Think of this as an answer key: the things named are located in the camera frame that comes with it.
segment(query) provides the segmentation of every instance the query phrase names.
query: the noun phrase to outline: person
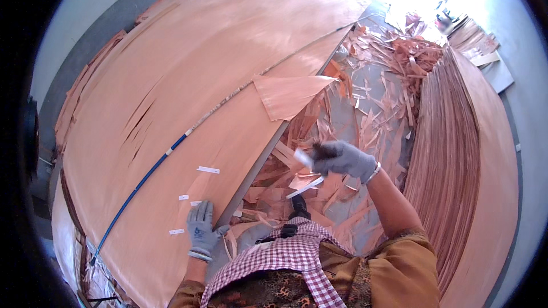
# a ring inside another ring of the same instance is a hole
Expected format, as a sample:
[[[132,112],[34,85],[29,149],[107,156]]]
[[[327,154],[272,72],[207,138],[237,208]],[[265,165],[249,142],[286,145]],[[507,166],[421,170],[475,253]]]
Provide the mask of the person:
[[[343,142],[315,147],[312,170],[347,173],[367,186],[388,240],[354,257],[310,221],[304,199],[282,228],[258,240],[205,285],[211,251],[228,226],[213,231],[213,205],[188,215],[192,248],[187,271],[169,303],[175,307],[437,307],[436,255],[413,206],[375,158]]]

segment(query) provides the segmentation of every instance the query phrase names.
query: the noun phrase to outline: white label strip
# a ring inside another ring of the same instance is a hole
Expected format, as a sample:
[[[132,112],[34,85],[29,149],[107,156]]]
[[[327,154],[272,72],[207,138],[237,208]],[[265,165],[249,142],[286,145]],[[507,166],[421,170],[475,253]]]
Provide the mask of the white label strip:
[[[169,231],[169,234],[174,235],[174,234],[179,234],[179,233],[184,233],[184,232],[185,232],[184,229],[180,229],[180,230],[171,230],[171,231]]]
[[[198,169],[196,170],[199,170],[199,171],[206,171],[208,173],[214,173],[214,174],[218,174],[220,172],[219,169],[215,169],[215,168],[208,168],[208,167],[198,167]]]

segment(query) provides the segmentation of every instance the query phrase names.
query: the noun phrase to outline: black shoe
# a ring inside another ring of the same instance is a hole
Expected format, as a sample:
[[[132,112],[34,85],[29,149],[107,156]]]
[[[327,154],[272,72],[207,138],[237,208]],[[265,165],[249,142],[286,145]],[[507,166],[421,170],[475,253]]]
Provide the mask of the black shoe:
[[[303,195],[295,195],[291,198],[291,206],[296,212],[306,212],[306,202]]]

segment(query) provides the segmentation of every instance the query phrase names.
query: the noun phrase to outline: white wall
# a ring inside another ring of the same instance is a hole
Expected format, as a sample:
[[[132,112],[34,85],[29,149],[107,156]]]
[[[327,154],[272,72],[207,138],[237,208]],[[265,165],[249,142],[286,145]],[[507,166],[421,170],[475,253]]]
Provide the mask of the white wall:
[[[499,53],[515,83],[506,90],[521,143],[523,201],[516,247],[492,303],[501,307],[537,251],[548,219],[548,61],[543,40],[522,0],[451,0],[500,42]]]
[[[117,0],[62,0],[38,49],[31,95],[42,107],[53,77],[86,30]]]

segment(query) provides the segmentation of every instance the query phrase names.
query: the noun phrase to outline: metal bangle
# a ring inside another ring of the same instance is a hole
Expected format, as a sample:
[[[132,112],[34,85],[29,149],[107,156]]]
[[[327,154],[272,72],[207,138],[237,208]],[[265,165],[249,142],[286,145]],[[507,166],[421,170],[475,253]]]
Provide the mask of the metal bangle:
[[[380,171],[380,162],[377,161],[377,166],[375,167],[375,170],[373,171],[373,174],[371,174],[371,176],[369,176],[366,183],[364,183],[364,184],[367,184],[367,182],[371,181],[373,176],[377,175],[379,173],[379,171]]]

